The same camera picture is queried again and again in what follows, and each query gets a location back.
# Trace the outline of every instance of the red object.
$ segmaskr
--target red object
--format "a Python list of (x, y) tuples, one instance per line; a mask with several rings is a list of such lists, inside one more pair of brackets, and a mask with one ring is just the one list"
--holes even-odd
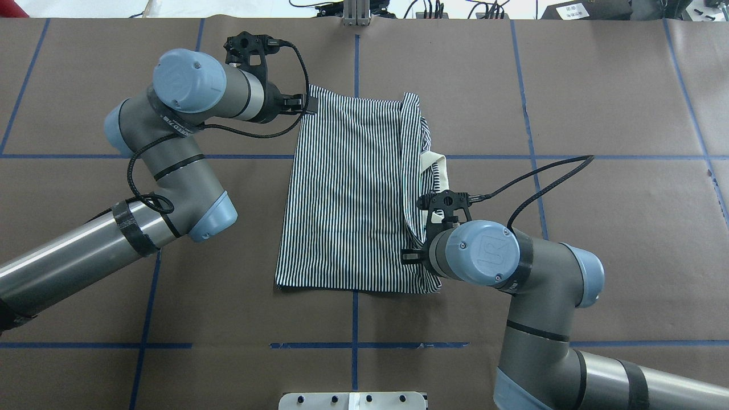
[(13, 0), (0, 0), (0, 17), (28, 17)]

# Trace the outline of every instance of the white label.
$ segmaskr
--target white label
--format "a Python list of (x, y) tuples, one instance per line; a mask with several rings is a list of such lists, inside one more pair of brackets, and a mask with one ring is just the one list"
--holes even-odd
[(578, 18), (590, 17), (582, 3), (557, 7), (557, 13), (559, 13), (559, 17), (561, 17), (562, 20), (576, 20)]

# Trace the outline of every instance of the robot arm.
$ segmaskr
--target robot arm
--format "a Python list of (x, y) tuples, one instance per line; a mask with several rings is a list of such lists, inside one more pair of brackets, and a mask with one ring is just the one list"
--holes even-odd
[[(308, 98), (282, 95), (267, 78), (265, 55), (287, 45), (296, 50), (269, 36), (230, 37), (226, 63), (236, 66), (190, 50), (165, 53), (152, 85), (122, 102), (104, 122), (107, 139), (124, 156), (144, 151), (140, 158), (159, 189), (118, 202), (0, 266), (0, 331), (28, 322), (181, 236), (205, 241), (232, 225), (238, 213), (192, 135), (210, 117), (267, 123), (281, 113), (303, 113)], [(251, 55), (259, 55), (261, 63), (251, 66)]]
[[(468, 198), (451, 191), (422, 198), (421, 208), (443, 211), (444, 222), (429, 222), (425, 248), (404, 250), (402, 258), (512, 295), (494, 390), (501, 410), (729, 409), (729, 389), (571, 349), (574, 310), (595, 303), (604, 286), (600, 260), (568, 244), (470, 220)], [(469, 220), (455, 223), (456, 209)]]

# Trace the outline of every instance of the light blue plastic cover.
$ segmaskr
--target light blue plastic cover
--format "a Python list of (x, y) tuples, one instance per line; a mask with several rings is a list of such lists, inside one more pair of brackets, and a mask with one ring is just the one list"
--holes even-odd
[(500, 223), (473, 220), (457, 227), (445, 245), (445, 259), (463, 281), (481, 286), (503, 283), (519, 265), (519, 243)]
[(187, 113), (203, 112), (218, 104), (226, 84), (225, 70), (218, 60), (184, 48), (162, 54), (152, 74), (157, 97), (167, 107)]
[(572, 251), (582, 271), (582, 301), (577, 307), (590, 307), (597, 302), (600, 292), (605, 287), (605, 270), (602, 262), (592, 252), (561, 243)]
[(119, 113), (121, 112), (124, 102), (117, 105), (117, 108), (114, 108), (106, 116), (106, 119), (104, 119), (104, 134), (106, 134), (106, 139), (109, 140), (112, 147), (116, 148), (126, 158), (132, 158), (134, 152), (132, 152), (127, 143), (124, 142), (122, 130), (119, 128)]
[(496, 368), (494, 403), (500, 410), (552, 410)]
[(210, 239), (231, 226), (238, 219), (238, 213), (233, 202), (228, 198), (227, 191), (224, 191), (215, 204), (208, 209), (202, 218), (190, 230), (190, 238), (195, 242), (202, 242)]

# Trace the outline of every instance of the folded fabric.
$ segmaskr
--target folded fabric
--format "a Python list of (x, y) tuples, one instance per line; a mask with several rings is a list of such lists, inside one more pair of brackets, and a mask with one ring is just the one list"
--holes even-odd
[(276, 284), (437, 291), (437, 276), (399, 256), (425, 241), (417, 199), (448, 189), (445, 157), (430, 151), (418, 96), (352, 98), (313, 85), (310, 95), (319, 111), (301, 123)]

